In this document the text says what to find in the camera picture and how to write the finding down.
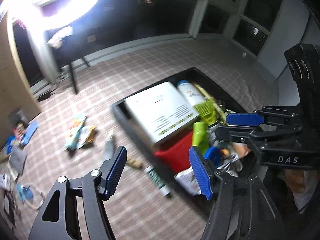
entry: tiled floor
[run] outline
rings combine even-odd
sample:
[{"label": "tiled floor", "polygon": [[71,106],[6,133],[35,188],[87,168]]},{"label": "tiled floor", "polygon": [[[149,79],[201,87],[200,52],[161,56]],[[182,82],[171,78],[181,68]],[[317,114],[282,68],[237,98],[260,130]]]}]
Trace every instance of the tiled floor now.
[{"label": "tiled floor", "polygon": [[[43,112],[35,118],[39,129],[25,148],[28,158],[19,182],[32,182],[48,193],[59,176],[77,178],[100,167],[110,129],[114,129],[117,145],[125,146],[129,156],[147,164],[112,116],[110,105],[194,66],[248,111],[269,103],[268,84],[245,61],[239,61],[228,49],[210,40],[165,44],[122,55],[77,73],[78,95],[74,95],[67,79],[50,99],[40,103]],[[77,113],[87,113],[86,125],[97,125],[99,133],[94,147],[77,150],[70,156],[64,149],[65,134]],[[37,212],[21,203],[19,207],[22,218],[17,218],[14,231],[24,240]],[[205,227],[205,221],[177,195],[171,200],[162,197],[143,171],[130,167],[124,168],[116,194],[105,203],[105,208],[117,239],[200,239]],[[88,239],[82,210],[79,220],[83,239]]]}]

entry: blue ridged pad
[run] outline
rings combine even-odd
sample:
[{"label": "blue ridged pad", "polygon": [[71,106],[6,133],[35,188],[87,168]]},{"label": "blue ridged pad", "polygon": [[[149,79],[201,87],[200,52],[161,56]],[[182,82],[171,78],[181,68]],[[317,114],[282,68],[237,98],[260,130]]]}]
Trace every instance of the blue ridged pad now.
[{"label": "blue ridged pad", "polygon": [[228,114],[226,122],[230,125],[241,125],[241,126],[259,126],[264,123],[263,117],[258,114]]},{"label": "blue ridged pad", "polygon": [[206,198],[210,200],[213,195],[210,182],[211,171],[207,171],[204,167],[206,160],[203,158],[201,153],[198,152],[197,147],[191,147],[189,149],[189,161],[196,176],[202,195],[205,195]]},{"label": "blue ridged pad", "polygon": [[127,162],[127,151],[122,151],[117,160],[115,161],[109,176],[106,179],[106,193],[105,195],[110,197],[116,192],[116,188],[118,186],[118,182],[120,180],[122,171]]}]

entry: white bottle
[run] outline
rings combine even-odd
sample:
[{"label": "white bottle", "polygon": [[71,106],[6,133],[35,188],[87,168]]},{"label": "white bottle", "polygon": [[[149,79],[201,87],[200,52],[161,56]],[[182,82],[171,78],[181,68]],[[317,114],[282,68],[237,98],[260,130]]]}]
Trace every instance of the white bottle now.
[{"label": "white bottle", "polygon": [[187,80],[179,81],[177,88],[191,106],[204,102],[204,97],[201,93]]}]

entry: chair leg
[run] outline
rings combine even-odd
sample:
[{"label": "chair leg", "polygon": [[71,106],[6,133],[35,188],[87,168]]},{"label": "chair leg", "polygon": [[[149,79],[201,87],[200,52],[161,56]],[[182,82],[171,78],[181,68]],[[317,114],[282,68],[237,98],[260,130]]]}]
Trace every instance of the chair leg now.
[{"label": "chair leg", "polygon": [[89,63],[84,59],[84,57],[82,57],[82,60],[84,61],[84,63],[86,63],[88,67],[90,67]]},{"label": "chair leg", "polygon": [[70,71],[70,76],[71,76],[71,81],[72,81],[72,84],[73,84],[73,88],[74,88],[75,93],[77,95],[78,94],[78,88],[77,88],[75,76],[74,76],[74,73],[73,73],[72,63],[69,63],[69,71]]}]

